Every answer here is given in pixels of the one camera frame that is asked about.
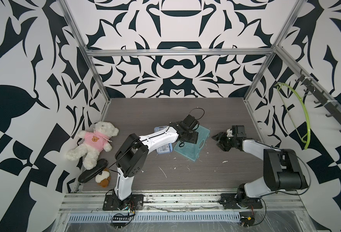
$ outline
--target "teddy bear leg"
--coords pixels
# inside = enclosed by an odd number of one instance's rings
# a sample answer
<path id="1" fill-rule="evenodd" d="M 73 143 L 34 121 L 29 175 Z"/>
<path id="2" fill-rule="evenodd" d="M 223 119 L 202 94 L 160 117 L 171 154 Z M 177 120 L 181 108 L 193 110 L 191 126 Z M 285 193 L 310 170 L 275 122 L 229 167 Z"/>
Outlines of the teddy bear leg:
<path id="1" fill-rule="evenodd" d="M 80 157 L 82 157 L 83 155 L 85 155 L 88 152 L 88 149 L 86 147 L 85 144 L 80 144 L 79 146 L 77 146 L 74 149 L 71 149 L 70 151 L 68 151 L 66 153 L 66 158 L 68 160 L 78 160 L 80 159 Z"/>
<path id="2" fill-rule="evenodd" d="M 98 151 L 88 151 L 86 154 L 84 160 L 83 160 L 83 165 L 87 170 L 91 170 L 97 165 L 97 159 L 99 156 Z"/>

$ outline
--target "hook rack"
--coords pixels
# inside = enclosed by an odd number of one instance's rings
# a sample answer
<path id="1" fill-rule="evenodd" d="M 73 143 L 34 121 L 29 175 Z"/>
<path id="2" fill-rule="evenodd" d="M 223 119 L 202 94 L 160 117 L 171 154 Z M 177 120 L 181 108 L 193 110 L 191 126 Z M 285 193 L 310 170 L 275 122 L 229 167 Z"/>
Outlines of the hook rack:
<path id="1" fill-rule="evenodd" d="M 317 98 L 317 101 L 314 101 L 314 103 L 321 103 L 323 107 L 329 111 L 330 114 L 326 114 L 325 116 L 328 118 L 335 118 L 335 120 L 337 120 L 341 125 L 341 105 L 339 102 L 326 92 L 314 78 L 307 78 L 302 74 L 301 77 L 298 78 L 298 81 L 301 81 L 304 86 L 306 86 L 306 92 L 311 92 L 311 88 L 313 88 L 312 94 L 305 94 L 305 96 L 314 95 Z"/>
<path id="2" fill-rule="evenodd" d="M 285 49 L 275 45 L 274 53 L 277 54 L 286 65 L 288 65 L 297 77 L 299 77 L 296 80 L 297 82 L 301 81 L 308 90 L 311 90 L 311 88 L 314 89 L 312 95 L 317 98 L 317 101 L 314 101 L 314 103 L 321 103 L 323 107 L 329 111 L 330 114 L 327 114 L 326 116 L 333 117 L 341 125 L 341 104 L 317 82 L 316 78 L 306 72 L 306 70 L 304 70 L 303 67 L 300 66 Z"/>

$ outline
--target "patterned wall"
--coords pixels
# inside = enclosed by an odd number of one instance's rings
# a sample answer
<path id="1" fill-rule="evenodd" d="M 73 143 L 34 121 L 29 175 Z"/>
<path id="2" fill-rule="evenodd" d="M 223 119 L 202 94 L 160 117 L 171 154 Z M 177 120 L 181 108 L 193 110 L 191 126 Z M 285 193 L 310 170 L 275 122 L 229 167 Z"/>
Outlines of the patterned wall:
<path id="1" fill-rule="evenodd" d="M 89 49 L 269 48 L 295 0 L 68 0 Z M 251 56 L 96 57 L 110 97 L 245 95 Z"/>
<path id="2" fill-rule="evenodd" d="M 0 231 L 50 231 L 104 99 L 55 0 L 0 0 Z"/>
<path id="3" fill-rule="evenodd" d="M 243 97 L 264 55 L 95 57 L 110 97 Z"/>
<path id="4" fill-rule="evenodd" d="M 283 45 L 341 103 L 341 0 L 309 0 Z M 301 199 L 317 229 L 341 231 L 341 126 L 334 118 L 325 116 L 329 112 L 314 103 L 314 96 L 305 96 L 311 142 L 304 150 L 289 117 L 290 114 L 299 134 L 304 136 L 306 120 L 302 107 L 295 95 L 283 87 L 281 94 L 287 112 L 274 86 L 285 82 L 304 96 L 304 87 L 296 79 L 275 57 L 249 103 L 266 143 L 294 149 L 310 167 L 311 187 Z"/>

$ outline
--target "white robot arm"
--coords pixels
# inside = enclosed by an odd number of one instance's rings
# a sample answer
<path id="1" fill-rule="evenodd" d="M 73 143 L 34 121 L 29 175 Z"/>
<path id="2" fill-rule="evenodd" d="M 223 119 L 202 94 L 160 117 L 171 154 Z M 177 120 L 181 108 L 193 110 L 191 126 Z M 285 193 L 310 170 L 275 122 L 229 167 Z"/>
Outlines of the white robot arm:
<path id="1" fill-rule="evenodd" d="M 178 133 L 173 127 L 167 127 L 161 131 L 146 135 L 146 136 L 139 136 L 140 142 L 147 146 L 148 154 L 155 149 L 164 146 L 168 143 L 173 143 L 178 139 Z M 123 170 L 121 167 L 118 167 L 119 176 L 116 180 L 116 186 L 114 188 L 115 194 L 117 195 L 118 199 L 123 201 L 127 197 L 129 197 L 132 193 L 132 183 L 134 176 L 127 176 L 125 177 Z"/>
<path id="2" fill-rule="evenodd" d="M 147 155 L 155 149 L 180 140 L 182 143 L 196 144 L 199 122 L 188 115 L 183 121 L 170 123 L 165 129 L 146 136 L 131 134 L 115 155 L 117 159 L 117 178 L 113 197 L 119 207 L 130 200 L 134 175 L 143 167 Z M 252 199 L 274 193 L 278 190 L 297 190 L 307 188 L 306 180 L 293 150 L 278 149 L 246 137 L 244 126 L 233 126 L 227 133 L 221 132 L 212 137 L 223 151 L 238 148 L 264 161 L 263 177 L 242 184 L 238 188 L 239 205 L 246 205 Z"/>
<path id="3" fill-rule="evenodd" d="M 185 142 L 196 144 L 198 127 L 199 122 L 193 116 L 187 115 L 183 121 L 170 123 L 161 131 L 146 136 L 136 134 L 128 136 L 115 155 L 119 176 L 113 198 L 118 203 L 118 208 L 124 207 L 130 200 L 134 175 L 143 167 L 147 155 L 165 144 L 178 140 L 181 141 L 180 146 Z"/>
<path id="4" fill-rule="evenodd" d="M 217 146 L 223 151 L 237 148 L 263 160 L 263 177 L 238 187 L 235 199 L 239 207 L 247 207 L 258 198 L 277 191 L 308 188 L 293 150 L 275 148 L 247 138 L 242 125 L 232 126 L 212 139 L 218 141 Z"/>

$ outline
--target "teddy bear arm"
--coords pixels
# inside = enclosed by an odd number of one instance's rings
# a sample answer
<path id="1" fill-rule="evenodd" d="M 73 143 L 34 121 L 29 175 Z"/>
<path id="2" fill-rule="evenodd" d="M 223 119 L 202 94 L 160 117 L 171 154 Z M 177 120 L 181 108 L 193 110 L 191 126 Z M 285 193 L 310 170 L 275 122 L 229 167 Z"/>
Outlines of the teddy bear arm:
<path id="1" fill-rule="evenodd" d="M 106 142 L 104 145 L 103 145 L 103 149 L 105 151 L 111 151 L 112 150 L 112 146 L 109 142 Z"/>
<path id="2" fill-rule="evenodd" d="M 86 131 L 79 131 L 76 135 L 77 135 L 79 138 L 84 138 L 84 137 L 85 137 L 85 134 L 86 134 Z"/>

